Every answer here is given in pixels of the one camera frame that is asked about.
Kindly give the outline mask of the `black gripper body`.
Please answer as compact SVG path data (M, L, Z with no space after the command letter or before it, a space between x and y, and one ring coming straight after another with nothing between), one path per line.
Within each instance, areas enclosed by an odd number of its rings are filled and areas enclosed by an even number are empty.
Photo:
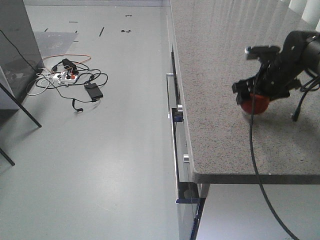
M262 66L253 84L253 95L269 97L270 101L287 98L291 89L301 86L297 76L302 71L316 72L316 33L292 31L282 48L250 46L249 54L251 59L260 60Z

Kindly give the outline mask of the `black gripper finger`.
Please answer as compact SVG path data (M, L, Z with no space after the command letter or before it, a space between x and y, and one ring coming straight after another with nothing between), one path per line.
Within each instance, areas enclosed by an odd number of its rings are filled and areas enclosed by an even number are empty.
M255 76L252 76L247 79L241 79L238 82L232 84L231 89L236 95L236 103L237 105L242 105L247 101L252 100L253 88L254 88L254 80Z

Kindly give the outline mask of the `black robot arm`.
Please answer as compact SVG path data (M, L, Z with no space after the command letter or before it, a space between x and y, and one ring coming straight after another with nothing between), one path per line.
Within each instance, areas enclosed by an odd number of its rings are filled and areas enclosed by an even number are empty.
M301 87L297 76L306 70L320 74L320 34L315 31L292 31L283 47L276 45L248 46L248 60L259 60L258 73L232 85L236 103L243 104L253 91L270 101L288 98L290 90Z

